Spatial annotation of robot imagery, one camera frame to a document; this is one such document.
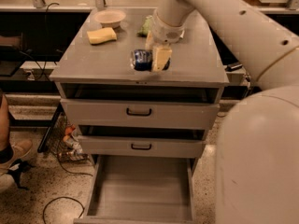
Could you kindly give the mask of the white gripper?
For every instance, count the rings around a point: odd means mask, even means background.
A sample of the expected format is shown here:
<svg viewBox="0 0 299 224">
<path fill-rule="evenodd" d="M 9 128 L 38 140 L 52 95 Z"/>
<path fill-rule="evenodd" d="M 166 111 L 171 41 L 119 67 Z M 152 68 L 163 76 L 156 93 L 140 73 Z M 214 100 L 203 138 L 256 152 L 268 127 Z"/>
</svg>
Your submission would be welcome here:
<svg viewBox="0 0 299 224">
<path fill-rule="evenodd" d="M 170 64 L 172 49 L 168 45 L 154 45 L 154 41 L 161 44 L 177 43 L 184 32 L 184 27 L 175 27 L 166 24 L 159 18 L 158 12 L 154 11 L 150 29 L 151 31 L 148 31 L 147 34 L 145 49 L 152 50 L 152 71 L 160 72 L 167 70 Z"/>
</svg>

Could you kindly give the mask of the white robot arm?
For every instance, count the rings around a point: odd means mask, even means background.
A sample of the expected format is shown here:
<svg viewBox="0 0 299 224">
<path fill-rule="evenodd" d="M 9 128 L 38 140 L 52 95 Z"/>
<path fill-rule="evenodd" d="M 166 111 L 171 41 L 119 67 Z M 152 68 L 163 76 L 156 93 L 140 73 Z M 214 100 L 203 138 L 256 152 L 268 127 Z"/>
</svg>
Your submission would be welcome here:
<svg viewBox="0 0 299 224">
<path fill-rule="evenodd" d="M 193 11 L 260 88 L 218 132 L 216 224 L 299 224 L 299 38 L 242 0 L 161 0 L 147 40 L 156 69 Z"/>
</svg>

